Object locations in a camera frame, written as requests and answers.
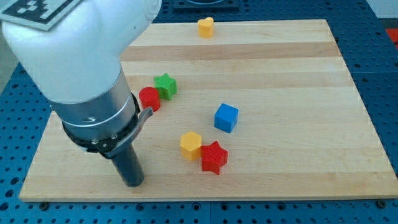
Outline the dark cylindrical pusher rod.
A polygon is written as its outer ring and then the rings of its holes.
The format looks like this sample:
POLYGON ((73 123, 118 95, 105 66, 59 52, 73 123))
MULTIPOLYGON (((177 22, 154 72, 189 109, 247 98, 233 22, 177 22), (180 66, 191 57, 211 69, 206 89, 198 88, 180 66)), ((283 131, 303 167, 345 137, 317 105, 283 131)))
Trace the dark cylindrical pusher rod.
POLYGON ((126 186, 137 187, 142 184, 144 172, 132 145, 124 147, 111 160, 126 186))

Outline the black clamp flange with lever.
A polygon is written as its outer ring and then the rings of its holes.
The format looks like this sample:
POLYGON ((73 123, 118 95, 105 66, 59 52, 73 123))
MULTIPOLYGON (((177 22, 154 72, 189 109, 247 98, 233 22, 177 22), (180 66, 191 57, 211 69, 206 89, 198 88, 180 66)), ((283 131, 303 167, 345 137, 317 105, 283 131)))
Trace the black clamp flange with lever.
POLYGON ((123 147, 130 145, 135 138, 139 135, 142 130, 145 121, 153 115, 153 110, 148 107, 141 111, 136 97, 131 93, 128 103, 133 102, 135 109, 134 114, 131 116, 117 115, 116 119, 110 120, 110 125, 101 128, 100 125, 91 126, 72 126, 63 122, 63 129, 66 135, 84 151, 89 153, 100 153, 107 159, 116 157, 119 153, 123 152, 123 147), (119 132, 113 134, 106 134, 105 138, 100 139, 99 137, 91 137, 89 140, 83 139, 83 134, 88 134, 89 131, 94 131, 94 134, 104 134, 105 131, 109 131, 111 128, 115 128, 117 124, 121 124, 122 121, 130 120, 123 125, 123 128, 119 132))

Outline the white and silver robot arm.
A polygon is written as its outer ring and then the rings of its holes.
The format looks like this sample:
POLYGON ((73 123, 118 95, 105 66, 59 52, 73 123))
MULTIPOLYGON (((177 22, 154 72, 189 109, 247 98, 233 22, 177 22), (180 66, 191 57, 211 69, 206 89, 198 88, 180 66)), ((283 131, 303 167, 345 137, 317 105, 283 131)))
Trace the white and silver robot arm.
POLYGON ((144 180, 132 142, 153 111, 140 109, 120 55, 161 5, 160 0, 25 0, 1 8, 6 42, 67 136, 111 160, 129 187, 144 180))

